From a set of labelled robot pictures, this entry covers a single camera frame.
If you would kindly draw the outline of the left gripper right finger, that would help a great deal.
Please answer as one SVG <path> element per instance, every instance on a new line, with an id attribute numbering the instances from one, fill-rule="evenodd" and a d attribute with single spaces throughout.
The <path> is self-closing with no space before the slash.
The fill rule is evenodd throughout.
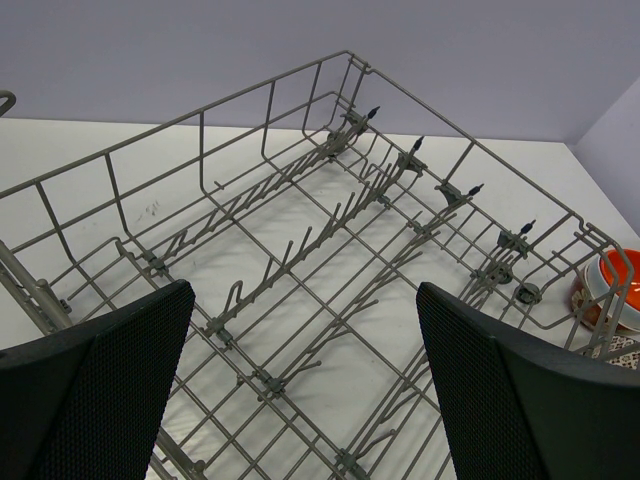
<path id="1" fill-rule="evenodd" d="M 416 305 L 457 478 L 638 478 L 638 372 L 552 345 L 430 282 Z"/>

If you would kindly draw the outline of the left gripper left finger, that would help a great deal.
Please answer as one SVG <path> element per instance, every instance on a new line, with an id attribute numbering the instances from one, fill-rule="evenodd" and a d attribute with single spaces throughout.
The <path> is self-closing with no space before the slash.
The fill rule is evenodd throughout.
<path id="1" fill-rule="evenodd" d="M 177 280 L 2 350 L 2 478 L 144 478 L 194 303 Z"/>

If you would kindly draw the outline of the brown patterned bowl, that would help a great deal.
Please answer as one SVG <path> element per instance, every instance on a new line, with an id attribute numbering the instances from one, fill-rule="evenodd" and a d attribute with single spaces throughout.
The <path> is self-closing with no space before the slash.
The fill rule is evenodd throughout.
<path id="1" fill-rule="evenodd" d="M 614 335 L 606 344 L 605 336 L 575 350 L 575 353 L 616 367 L 639 370 L 639 341 L 623 335 Z"/>

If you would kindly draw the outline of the orange bowl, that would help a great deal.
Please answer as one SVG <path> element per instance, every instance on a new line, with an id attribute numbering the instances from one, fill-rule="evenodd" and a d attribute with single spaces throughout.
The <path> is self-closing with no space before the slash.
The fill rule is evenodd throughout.
<path id="1" fill-rule="evenodd" d="M 623 253 L 626 259 L 633 267 L 633 275 L 629 287 L 629 291 L 626 296 L 626 302 L 633 308 L 639 308 L 639 264 L 640 253 L 638 250 L 624 249 Z M 601 260 L 599 263 L 600 273 L 608 285 L 613 284 L 614 275 L 617 275 L 618 280 L 623 284 L 629 276 L 629 268 L 627 263 L 617 250 L 610 250 L 606 253 L 606 260 Z"/>

